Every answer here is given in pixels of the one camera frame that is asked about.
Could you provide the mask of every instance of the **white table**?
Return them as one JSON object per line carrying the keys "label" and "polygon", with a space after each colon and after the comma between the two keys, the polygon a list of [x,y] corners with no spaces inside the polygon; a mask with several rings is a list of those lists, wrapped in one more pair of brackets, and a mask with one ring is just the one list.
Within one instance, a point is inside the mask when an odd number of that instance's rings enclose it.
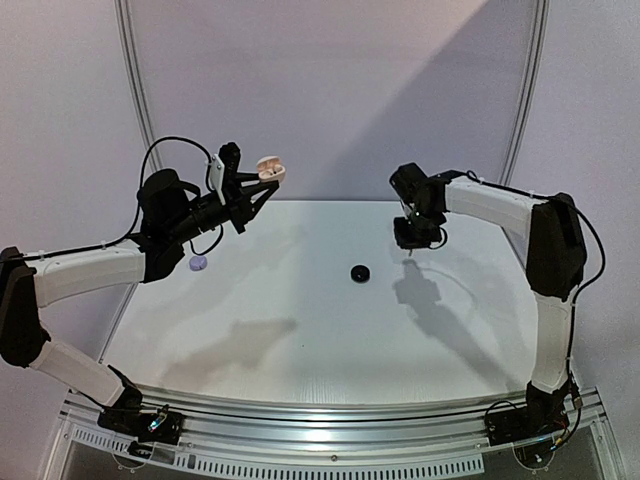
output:
{"label": "white table", "polygon": [[[390,202],[272,201],[140,285],[105,355],[136,383],[258,401],[388,404],[522,390],[536,306],[502,231],[449,215],[448,244],[411,258]],[[203,249],[217,232],[199,238]],[[356,284],[350,270],[371,269]]]}

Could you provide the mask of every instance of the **black cable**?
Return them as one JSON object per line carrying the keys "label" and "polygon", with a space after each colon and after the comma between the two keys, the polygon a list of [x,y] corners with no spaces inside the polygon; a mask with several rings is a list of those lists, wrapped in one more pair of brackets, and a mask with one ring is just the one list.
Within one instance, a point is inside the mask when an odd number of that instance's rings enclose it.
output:
{"label": "black cable", "polygon": [[218,238],[216,238],[216,241],[213,242],[213,244],[202,253],[196,252],[195,247],[193,246],[193,241],[189,240],[189,247],[191,247],[191,253],[198,256],[202,256],[202,255],[206,255],[207,253],[210,253],[222,241],[223,235],[224,235],[224,227],[220,225],[220,234],[218,235]]}
{"label": "black cable", "polygon": [[207,187],[207,190],[209,192],[215,192],[215,189],[211,186],[211,183],[209,182],[209,175],[211,173],[211,166],[212,166],[212,162],[207,163],[207,168],[204,171],[204,186]]}
{"label": "black cable", "polygon": [[552,447],[553,451],[557,451],[561,446],[566,445],[567,442],[569,441],[569,439],[571,437],[573,437],[573,434],[576,433],[576,430],[578,430],[578,426],[580,425],[580,419],[582,418],[582,409],[579,408],[578,409],[578,416],[576,417],[576,421],[573,424],[573,428],[571,429],[571,431],[569,432],[569,435],[566,436],[566,438],[561,438],[561,442],[554,445],[554,447]]}
{"label": "black cable", "polygon": [[571,356],[571,349],[573,347],[573,328],[574,328],[575,314],[576,314],[575,305],[576,305],[576,302],[578,300],[578,296],[582,293],[582,291],[585,288],[587,288],[588,286],[592,285],[596,280],[598,280],[602,276],[602,274],[604,273],[604,270],[605,270],[605,268],[607,266],[607,256],[605,254],[604,245],[602,244],[602,240],[600,239],[600,236],[598,235],[598,232],[596,232],[595,227],[589,221],[589,219],[585,216],[585,214],[582,213],[578,208],[576,208],[575,206],[573,206],[573,205],[571,205],[569,203],[566,203],[566,205],[569,206],[571,209],[573,209],[576,212],[576,214],[582,219],[582,221],[585,223],[585,225],[587,225],[587,227],[589,228],[589,231],[593,235],[593,238],[596,241],[596,244],[598,245],[598,250],[600,250],[600,258],[601,258],[600,268],[598,269],[596,274],[593,277],[591,277],[589,280],[584,282],[582,285],[580,285],[580,287],[578,287],[578,290],[576,290],[575,295],[573,296],[573,305],[572,305],[572,309],[571,309],[571,336],[569,338],[569,350],[568,350],[569,355],[567,355],[567,357],[570,357]]}
{"label": "black cable", "polygon": [[427,247],[429,250],[440,250],[449,241],[449,234],[447,233],[447,231],[442,227],[439,227],[439,228],[440,228],[440,232],[442,233],[442,241],[435,247]]}
{"label": "black cable", "polygon": [[[151,152],[153,152],[153,149],[159,145],[162,142],[167,142],[167,141],[178,141],[178,142],[184,142],[184,143],[188,143],[189,145],[193,145],[194,147],[200,149],[207,157],[207,172],[209,171],[209,169],[211,168],[211,163],[213,161],[213,158],[211,157],[211,154],[209,153],[209,151],[203,147],[201,144],[199,144],[198,142],[196,142],[195,140],[191,140],[190,138],[186,138],[186,137],[179,137],[179,136],[175,136],[175,135],[169,135],[166,137],[161,137],[159,139],[157,139],[156,141],[154,141],[149,148],[147,149],[147,153],[145,153],[144,159],[142,161],[142,166],[140,168],[140,180],[138,182],[138,190],[140,188],[142,188],[142,184],[144,181],[144,171],[147,167],[147,163],[149,161],[149,158],[151,156]],[[131,224],[131,226],[129,227],[129,229],[127,230],[127,232],[122,235],[121,237],[119,237],[116,240],[112,240],[111,242],[106,242],[104,244],[95,244],[95,245],[87,245],[84,247],[77,247],[77,248],[69,248],[66,250],[57,250],[54,252],[47,252],[44,253],[43,255],[31,255],[31,256],[19,256],[19,257],[12,257],[12,258],[7,258],[4,259],[2,261],[0,261],[0,263],[6,263],[10,260],[17,260],[20,259],[22,261],[31,261],[31,260],[40,260],[41,258],[53,258],[53,257],[57,257],[60,255],[70,255],[73,253],[82,253],[82,252],[88,252],[91,250],[99,250],[102,248],[108,248],[108,247],[113,247],[115,245],[117,245],[118,243],[122,242],[123,240],[125,240],[132,232],[133,229],[136,227],[136,224],[138,223],[138,218],[140,217],[140,204],[138,204],[137,208],[136,208],[136,214],[133,218],[133,223]]]}
{"label": "black cable", "polygon": [[516,406],[515,403],[510,402],[509,400],[498,400],[497,402],[493,403],[489,408],[487,408],[484,412],[484,422],[485,425],[487,423],[487,417],[489,416],[489,412],[491,412],[491,410],[493,410],[494,408],[496,408],[498,405],[502,405],[502,404],[507,404],[509,406],[511,406],[514,410],[517,410],[518,407]]}
{"label": "black cable", "polygon": [[518,195],[526,195],[527,197],[535,198],[537,200],[549,200],[550,197],[545,195],[537,195],[531,192],[525,192],[524,190],[519,190],[517,188],[508,187],[507,185],[500,185],[499,183],[491,183],[484,180],[480,180],[476,172],[473,170],[467,170],[466,176],[469,180],[472,180],[480,185],[486,185],[488,187],[497,188],[498,190],[504,190],[505,192],[517,193]]}
{"label": "black cable", "polygon": [[109,410],[110,412],[131,412],[131,413],[154,413],[154,410],[145,412],[145,410],[149,410],[149,409],[154,409],[156,408],[154,405],[150,405],[150,404],[146,404],[146,405],[140,405],[140,409],[137,408],[112,408],[112,407],[105,407],[104,405],[102,405],[101,403],[99,403],[98,401],[96,401],[93,397],[87,395],[86,393],[83,392],[78,392],[80,395],[82,395],[83,397],[85,397],[87,400],[90,400],[91,403],[95,404],[96,406],[100,407],[102,410],[107,411]]}

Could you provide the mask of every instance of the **purple object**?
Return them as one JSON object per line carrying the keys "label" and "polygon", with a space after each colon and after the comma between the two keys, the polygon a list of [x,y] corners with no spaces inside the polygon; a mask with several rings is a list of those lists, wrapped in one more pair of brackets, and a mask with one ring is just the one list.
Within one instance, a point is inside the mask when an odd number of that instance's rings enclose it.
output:
{"label": "purple object", "polygon": [[189,268],[192,272],[204,270],[205,268],[207,268],[207,257],[203,255],[196,255],[195,257],[191,257],[191,260],[189,260]]}

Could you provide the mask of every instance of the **vent grille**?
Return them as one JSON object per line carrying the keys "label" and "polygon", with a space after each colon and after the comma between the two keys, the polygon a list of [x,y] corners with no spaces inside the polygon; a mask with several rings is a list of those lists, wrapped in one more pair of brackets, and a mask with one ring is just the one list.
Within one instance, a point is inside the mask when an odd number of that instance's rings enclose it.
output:
{"label": "vent grille", "polygon": [[[76,425],[73,440],[99,450],[129,457],[127,454],[129,442],[114,438],[109,433]],[[171,465],[154,460],[149,460],[148,463],[229,480],[421,480],[457,478],[484,473],[484,463],[480,454],[389,467],[301,466],[287,468],[222,461],[199,453],[184,452],[176,452]]]}

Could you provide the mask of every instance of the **cable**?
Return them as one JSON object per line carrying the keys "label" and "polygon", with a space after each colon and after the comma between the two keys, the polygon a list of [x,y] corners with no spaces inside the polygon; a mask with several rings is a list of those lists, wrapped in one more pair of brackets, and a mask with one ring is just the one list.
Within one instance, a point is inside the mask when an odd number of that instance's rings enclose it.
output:
{"label": "cable", "polygon": [[215,192],[215,188],[213,188],[211,186],[211,183],[209,182],[209,175],[211,174],[211,165],[212,165],[212,161],[207,163],[207,168],[204,171],[204,186],[207,187],[207,190],[211,193]]}
{"label": "cable", "polygon": [[576,302],[578,300],[578,296],[584,291],[585,288],[592,285],[596,280],[598,280],[602,276],[607,266],[607,256],[604,251],[604,245],[602,244],[602,240],[600,239],[598,232],[596,232],[596,229],[591,224],[589,219],[585,216],[585,214],[571,204],[566,203],[566,205],[571,207],[576,212],[576,214],[587,225],[587,227],[589,228],[589,231],[591,231],[591,234],[593,235],[593,238],[596,241],[596,244],[598,245],[598,250],[600,250],[600,259],[601,259],[600,268],[598,269],[596,274],[593,277],[591,277],[589,280],[587,280],[585,283],[580,285],[580,287],[578,287],[578,290],[576,290],[575,295],[573,296],[573,302],[571,307],[571,335],[569,337],[569,348],[567,352],[568,353],[567,361],[568,361],[568,358],[571,356],[571,349],[573,347],[573,332],[574,332],[574,324],[575,324],[575,316],[576,316]]}
{"label": "cable", "polygon": [[559,422],[558,420],[556,420],[553,423],[555,423],[556,425],[562,427],[562,429],[563,429],[562,436],[565,436],[569,432],[569,424],[568,423]]}
{"label": "cable", "polygon": [[99,403],[98,401],[96,401],[95,399],[93,399],[91,396],[87,395],[84,392],[77,392],[80,395],[82,395],[83,397],[85,397],[87,400],[91,401],[91,403],[95,404],[96,406],[100,407],[100,409],[102,409],[103,411],[110,411],[110,412],[131,412],[131,413],[155,413],[156,410],[153,410],[154,408],[157,409],[157,407],[155,407],[155,405],[151,405],[151,404],[146,404],[146,405],[140,405],[140,408],[112,408],[112,407],[105,407],[104,405],[102,405],[101,403]]}
{"label": "cable", "polygon": [[576,433],[576,430],[578,430],[578,426],[580,425],[580,419],[582,418],[582,409],[579,408],[578,409],[578,416],[576,417],[576,421],[573,424],[573,428],[571,429],[571,431],[569,432],[569,435],[567,435],[566,437],[564,436],[564,434],[556,441],[556,443],[551,447],[552,451],[556,451],[558,450],[561,446],[566,445],[567,442],[569,441],[569,439],[571,437],[573,437],[573,434]]}
{"label": "cable", "polygon": [[[143,181],[144,181],[144,171],[147,167],[147,163],[149,161],[149,158],[151,157],[151,152],[153,152],[153,149],[159,145],[162,142],[167,142],[167,141],[178,141],[178,142],[183,142],[183,143],[188,143],[189,145],[193,145],[194,147],[200,149],[207,157],[207,171],[209,171],[209,169],[211,168],[211,162],[213,162],[213,158],[211,156],[211,154],[209,153],[209,151],[203,147],[201,144],[199,144],[198,142],[196,142],[195,140],[191,140],[190,138],[186,138],[186,137],[179,137],[179,136],[175,136],[175,135],[169,135],[166,137],[161,137],[159,139],[157,139],[156,141],[154,141],[149,148],[147,149],[147,152],[145,153],[144,159],[142,160],[142,166],[140,167],[140,180],[138,182],[138,190],[140,190],[142,188],[143,185]],[[108,248],[108,247],[113,247],[115,245],[117,245],[118,243],[122,242],[123,240],[125,240],[132,232],[133,229],[136,227],[136,224],[138,223],[138,218],[140,217],[140,204],[138,203],[138,206],[136,208],[136,214],[133,218],[133,223],[131,224],[131,226],[129,227],[129,229],[127,230],[127,232],[120,236],[118,239],[116,240],[112,240],[111,242],[107,242],[104,244],[96,244],[96,245],[87,245],[84,247],[77,247],[77,248],[69,248],[66,250],[57,250],[54,252],[48,252],[45,253],[43,255],[32,255],[32,256],[19,256],[19,257],[11,257],[11,258],[7,258],[4,259],[2,261],[0,261],[0,263],[6,263],[7,261],[10,260],[17,260],[20,259],[22,261],[30,261],[30,260],[40,260],[41,258],[53,258],[53,257],[57,257],[60,255],[70,255],[73,253],[82,253],[82,252],[88,252],[91,250],[100,250],[102,248]]]}
{"label": "cable", "polygon": [[224,235],[224,227],[220,225],[220,234],[218,235],[218,238],[216,238],[216,241],[213,242],[213,244],[202,253],[196,252],[195,247],[193,246],[193,241],[189,240],[189,247],[191,247],[191,253],[198,256],[202,256],[202,255],[206,255],[207,253],[210,253],[222,241],[223,235]]}
{"label": "cable", "polygon": [[497,402],[493,403],[489,408],[487,408],[484,412],[484,421],[485,424],[487,423],[487,418],[489,417],[489,412],[491,410],[493,410],[494,408],[496,408],[498,405],[502,405],[502,404],[507,404],[509,406],[511,406],[514,410],[518,410],[518,407],[516,406],[515,403],[510,402],[509,400],[498,400]]}
{"label": "cable", "polygon": [[440,228],[440,232],[442,233],[442,241],[436,247],[427,247],[429,250],[440,250],[449,241],[449,234],[447,233],[447,231],[442,227],[438,228]]}

